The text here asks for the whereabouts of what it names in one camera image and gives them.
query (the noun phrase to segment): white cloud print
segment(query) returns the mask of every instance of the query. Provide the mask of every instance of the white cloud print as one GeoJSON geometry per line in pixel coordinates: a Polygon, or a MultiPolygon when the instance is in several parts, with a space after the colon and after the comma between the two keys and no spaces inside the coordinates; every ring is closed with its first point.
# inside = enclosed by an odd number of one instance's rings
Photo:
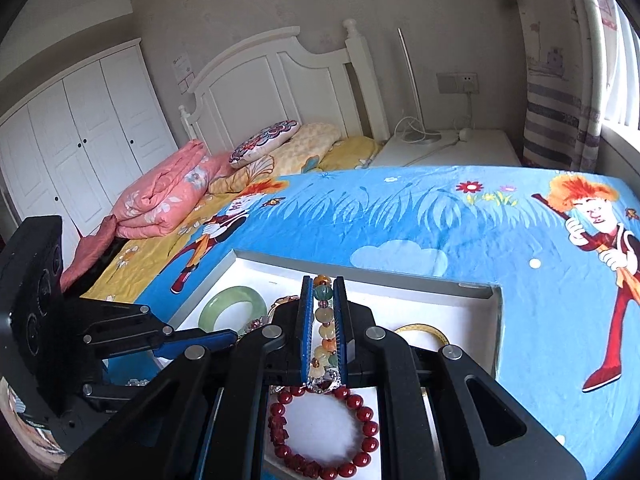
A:
{"type": "Polygon", "coordinates": [[[353,251],[351,265],[361,269],[441,277],[447,255],[439,249],[423,249],[410,240],[390,240],[380,247],[366,245],[353,251]]]}

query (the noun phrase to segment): nightstand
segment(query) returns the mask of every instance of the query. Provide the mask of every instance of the nightstand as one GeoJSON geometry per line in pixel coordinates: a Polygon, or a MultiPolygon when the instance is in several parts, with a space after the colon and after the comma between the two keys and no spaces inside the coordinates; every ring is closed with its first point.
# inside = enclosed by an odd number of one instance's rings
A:
{"type": "MultiPolygon", "coordinates": [[[[420,142],[408,143],[401,135],[393,136],[369,165],[405,166],[412,160],[429,152],[429,145],[420,142]]],[[[501,130],[473,130],[469,140],[460,140],[427,156],[412,166],[520,166],[513,146],[501,130]]]]}

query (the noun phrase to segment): metal pivot screw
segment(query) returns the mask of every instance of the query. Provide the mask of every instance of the metal pivot screw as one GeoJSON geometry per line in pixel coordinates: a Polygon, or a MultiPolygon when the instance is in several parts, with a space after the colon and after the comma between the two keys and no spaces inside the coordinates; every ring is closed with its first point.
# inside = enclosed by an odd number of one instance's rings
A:
{"type": "Polygon", "coordinates": [[[364,334],[369,339],[378,340],[382,339],[386,335],[386,332],[385,329],[381,326],[370,326],[369,328],[367,328],[364,334]]]}
{"type": "Polygon", "coordinates": [[[191,345],[184,351],[184,356],[191,361],[196,361],[203,355],[204,347],[201,345],[191,345]]]}
{"type": "Polygon", "coordinates": [[[451,359],[455,361],[456,359],[460,359],[462,357],[462,348],[455,345],[445,345],[442,347],[442,355],[447,359],[451,359]]]}
{"type": "Polygon", "coordinates": [[[267,325],[262,329],[262,335],[267,339],[276,339],[282,334],[282,329],[277,325],[267,325]]]}

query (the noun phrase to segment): wardrobe door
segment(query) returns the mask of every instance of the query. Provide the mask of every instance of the wardrobe door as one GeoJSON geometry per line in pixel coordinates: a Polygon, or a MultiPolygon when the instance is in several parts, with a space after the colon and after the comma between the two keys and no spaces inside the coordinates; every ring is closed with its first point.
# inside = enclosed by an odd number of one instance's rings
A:
{"type": "Polygon", "coordinates": [[[62,217],[62,259],[68,267],[80,241],[44,166],[31,128],[27,105],[0,126],[0,162],[9,195],[20,215],[62,217]]]}
{"type": "Polygon", "coordinates": [[[44,164],[76,227],[87,236],[111,210],[111,203],[82,147],[62,81],[27,104],[44,164]]]}
{"type": "Polygon", "coordinates": [[[140,170],[146,173],[176,151],[140,50],[132,46],[100,60],[120,123],[140,170]]]}
{"type": "Polygon", "coordinates": [[[62,81],[84,150],[113,204],[142,172],[111,103],[100,62],[94,61],[62,81]]]}

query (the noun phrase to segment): red beaded bracelet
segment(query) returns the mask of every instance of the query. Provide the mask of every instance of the red beaded bracelet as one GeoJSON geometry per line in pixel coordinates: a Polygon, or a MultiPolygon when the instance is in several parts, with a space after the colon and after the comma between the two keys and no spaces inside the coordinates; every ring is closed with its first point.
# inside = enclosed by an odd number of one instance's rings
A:
{"type": "Polygon", "coordinates": [[[278,401],[274,402],[269,411],[269,430],[271,442],[273,443],[273,452],[275,455],[284,460],[284,465],[293,471],[303,474],[308,478],[318,478],[322,480],[335,480],[338,475],[344,478],[351,478],[356,474],[359,467],[369,465],[371,455],[380,446],[374,435],[378,434],[380,427],[377,422],[371,420],[373,418],[373,410],[368,406],[363,406],[362,397],[359,395],[351,395],[346,386],[340,386],[334,391],[336,399],[344,400],[344,403],[350,410],[355,411],[356,418],[362,422],[362,433],[365,435],[361,449],[354,455],[351,462],[345,462],[337,468],[332,466],[321,466],[315,460],[307,460],[300,454],[293,454],[291,448],[285,444],[289,438],[289,433],[284,427],[287,425],[287,419],[284,418],[286,412],[285,405],[289,404],[294,397],[304,395],[305,389],[302,387],[290,387],[288,390],[282,390],[278,394],[278,401]]]}

